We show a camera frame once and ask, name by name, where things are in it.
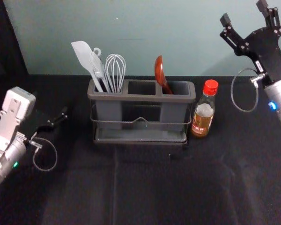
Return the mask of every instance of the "black fabric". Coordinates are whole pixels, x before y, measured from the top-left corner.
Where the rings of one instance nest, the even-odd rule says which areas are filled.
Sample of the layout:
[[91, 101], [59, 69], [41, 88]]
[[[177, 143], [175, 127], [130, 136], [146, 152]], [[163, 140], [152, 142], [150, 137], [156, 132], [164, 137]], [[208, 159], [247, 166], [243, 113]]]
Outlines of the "black fabric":
[[[168, 79], [193, 81], [200, 97], [207, 78]], [[57, 168], [37, 171], [33, 149], [27, 149], [0, 185], [0, 225], [281, 224], [280, 122], [268, 109], [264, 91], [259, 91], [257, 110], [242, 113], [230, 100], [231, 77], [216, 80], [220, 88], [210, 133], [204, 139], [190, 137], [184, 147], [94, 145], [89, 77], [32, 76], [21, 84], [1, 80], [0, 107], [15, 84], [38, 91], [35, 108], [52, 116], [76, 104], [67, 122], [41, 134], [57, 148]], [[247, 79], [238, 81], [235, 95], [242, 107], [254, 105]], [[184, 150], [189, 157], [169, 159]]]

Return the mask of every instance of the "sauce bottle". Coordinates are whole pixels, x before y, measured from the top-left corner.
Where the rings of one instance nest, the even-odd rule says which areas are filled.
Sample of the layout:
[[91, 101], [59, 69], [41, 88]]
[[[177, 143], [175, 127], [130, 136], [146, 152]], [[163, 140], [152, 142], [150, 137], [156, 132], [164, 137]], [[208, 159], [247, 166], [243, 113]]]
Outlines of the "sauce bottle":
[[195, 113], [192, 119], [192, 134], [196, 137], [205, 137], [214, 117], [215, 95], [219, 83], [215, 80], [207, 80], [204, 85], [203, 95], [196, 104]]

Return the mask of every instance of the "red bottle cap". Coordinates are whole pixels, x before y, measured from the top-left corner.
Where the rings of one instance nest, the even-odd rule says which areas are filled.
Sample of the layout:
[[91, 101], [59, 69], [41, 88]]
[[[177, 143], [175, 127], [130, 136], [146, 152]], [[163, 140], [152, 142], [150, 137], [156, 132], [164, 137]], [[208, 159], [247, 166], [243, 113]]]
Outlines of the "red bottle cap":
[[219, 83], [215, 80], [207, 80], [204, 85], [203, 92], [206, 95], [215, 95], [219, 88]]

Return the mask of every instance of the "bottle label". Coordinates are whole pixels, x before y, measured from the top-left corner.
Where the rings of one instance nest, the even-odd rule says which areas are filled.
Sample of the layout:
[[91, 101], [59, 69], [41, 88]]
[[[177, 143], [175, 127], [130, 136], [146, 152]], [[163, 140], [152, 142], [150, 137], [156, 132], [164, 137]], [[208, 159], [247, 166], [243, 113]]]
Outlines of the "bottle label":
[[192, 120], [192, 133], [196, 136], [206, 136], [213, 117], [213, 115], [210, 117], [202, 117], [195, 112]]

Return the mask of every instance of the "whisk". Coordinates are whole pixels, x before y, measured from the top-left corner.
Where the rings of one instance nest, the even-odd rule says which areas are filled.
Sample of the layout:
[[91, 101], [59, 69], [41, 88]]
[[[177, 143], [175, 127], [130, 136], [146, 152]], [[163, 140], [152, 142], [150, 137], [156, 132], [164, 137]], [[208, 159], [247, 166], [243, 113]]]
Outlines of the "whisk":
[[105, 62], [105, 79], [113, 93], [120, 93], [126, 72], [126, 62], [121, 55], [110, 54]]

